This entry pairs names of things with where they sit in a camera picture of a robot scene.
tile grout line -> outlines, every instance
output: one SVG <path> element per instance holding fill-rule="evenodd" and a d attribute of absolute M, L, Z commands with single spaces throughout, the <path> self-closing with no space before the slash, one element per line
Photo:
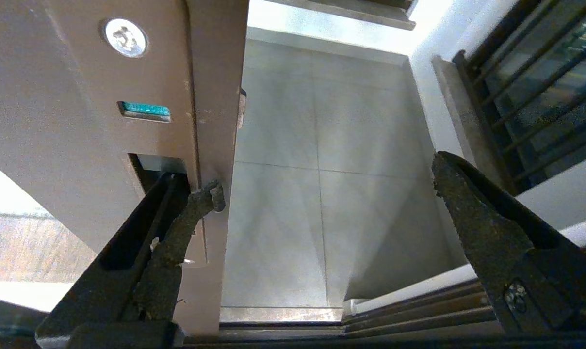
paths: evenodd
<path fill-rule="evenodd" d="M 284 166 L 284 165 L 273 165 L 270 163 L 256 163 L 256 162 L 250 162 L 250 161 L 235 161 L 237 163 L 246 163 L 249 165 L 261 165 L 261 166 L 274 166 L 274 167 L 281 167 L 281 168 L 293 168 L 295 170 L 309 170 L 309 171 L 323 171 L 323 172 L 335 172 L 335 173 L 348 173 L 350 175 L 361 175 L 361 176 L 372 176 L 372 177 L 387 177 L 387 178 L 395 178 L 395 179 L 413 179 L 413 180 L 419 180 L 419 179 L 427 179 L 427 176 L 419 176 L 419 177 L 415 177 L 415 176 L 391 176 L 389 174 L 373 174 L 373 173 L 361 173 L 361 172 L 350 172 L 350 171 L 337 171 L 337 170 L 326 170 L 323 168 L 306 168 L 306 167 L 295 167 L 295 166 Z"/>
<path fill-rule="evenodd" d="M 365 84 L 360 84 L 358 82 L 341 81 L 341 80 L 335 80 L 335 79 L 330 79 L 330 78 L 326 78 L 326 77 L 315 77 L 315 74 L 313 72 L 311 72 L 309 75 L 306 75 L 306 74 L 302 74 L 302 73 L 292 73 L 290 71 L 283 71 L 283 70 L 270 70 L 270 69 L 263 69 L 263 68 L 253 68 L 250 66 L 249 67 L 244 66 L 244 69 L 252 69 L 252 70 L 256 70 L 256 71 L 263 71 L 266 73 L 275 73 L 275 74 L 280 74 L 280 75 L 293 75 L 296 77 L 305 77 L 305 78 L 310 78 L 310 79 L 324 80 L 324 81 L 328 81 L 328 82 L 337 82 L 339 84 L 350 84 L 354 87 L 380 89 L 380 90 L 389 91 L 389 92 L 397 92 L 398 91 L 397 88 L 381 88 L 379 86 L 365 85 Z"/>
<path fill-rule="evenodd" d="M 324 231 L 324 202 L 321 197 L 321 166 L 319 165 L 319 130 L 317 117 L 317 89 L 315 88 L 315 53 L 310 53 L 310 76 L 312 79 L 312 112 L 315 117 L 315 145 L 317 146 L 317 179 L 319 185 L 319 216 L 321 219 L 321 244 L 324 250 L 324 285 L 326 287 L 326 306 L 330 306 L 328 295 L 328 261 L 326 255 L 326 232 Z"/>

white wall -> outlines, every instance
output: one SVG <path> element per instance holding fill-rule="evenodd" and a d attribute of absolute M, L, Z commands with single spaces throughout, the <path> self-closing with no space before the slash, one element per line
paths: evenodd
<path fill-rule="evenodd" d="M 586 160 L 521 193 L 517 200 L 557 230 L 585 222 Z"/>
<path fill-rule="evenodd" d="M 73 283 L 0 281 L 0 301 L 51 312 Z"/>
<path fill-rule="evenodd" d="M 411 55 L 452 3 L 453 0 L 418 2 L 410 16 L 410 19 L 416 22 L 416 28 L 413 31 L 406 31 L 275 2 L 251 0 L 248 26 Z"/>

metal bars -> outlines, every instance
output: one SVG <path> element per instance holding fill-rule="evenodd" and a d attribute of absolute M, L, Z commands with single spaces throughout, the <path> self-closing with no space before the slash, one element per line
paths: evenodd
<path fill-rule="evenodd" d="M 462 52 L 453 59 L 498 170 L 506 177 L 506 190 L 513 194 L 586 159 L 586 148 L 581 151 L 586 146 L 586 115 L 575 112 L 579 108 L 586 113 L 586 0 L 575 9 L 561 4 L 544 1 L 520 21 L 513 9 L 490 35 L 501 40 L 486 40 L 470 61 Z M 550 34 L 539 38 L 542 32 Z M 532 50 L 532 44 L 526 45 L 537 42 L 540 46 Z M 523 56 L 521 63 L 509 68 L 515 60 L 507 58 L 516 54 Z M 507 69 L 506 78 L 499 81 L 498 75 Z M 568 117 L 573 118 L 569 126 L 551 127 Z M 544 130 L 546 137 L 537 137 Z M 561 159 L 561 166 L 550 167 Z"/>
<path fill-rule="evenodd" d="M 492 102 L 497 97 L 500 97 L 506 92 L 506 89 L 513 84 L 521 75 L 528 70 L 535 62 L 537 62 L 545 53 L 550 51 L 552 47 L 554 47 L 557 42 L 561 40 L 561 38 L 569 33 L 577 24 L 582 22 L 584 16 L 586 16 L 586 6 L 582 7 L 582 9 L 575 14 L 575 17 L 571 18 L 569 22 L 567 22 L 561 29 L 556 31 L 556 33 L 547 41 L 543 46 L 541 46 L 537 51 L 532 55 L 524 64 L 522 64 L 516 71 L 513 73 L 506 81 L 502 84 L 502 86 L 495 92 L 486 97 L 483 100 L 482 104 L 488 104 Z"/>

tiled floor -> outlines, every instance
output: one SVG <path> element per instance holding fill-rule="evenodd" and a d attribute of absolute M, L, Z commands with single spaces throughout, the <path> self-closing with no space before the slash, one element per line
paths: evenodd
<path fill-rule="evenodd" d="M 457 267 L 408 65 L 248 41 L 224 307 L 341 307 Z"/>

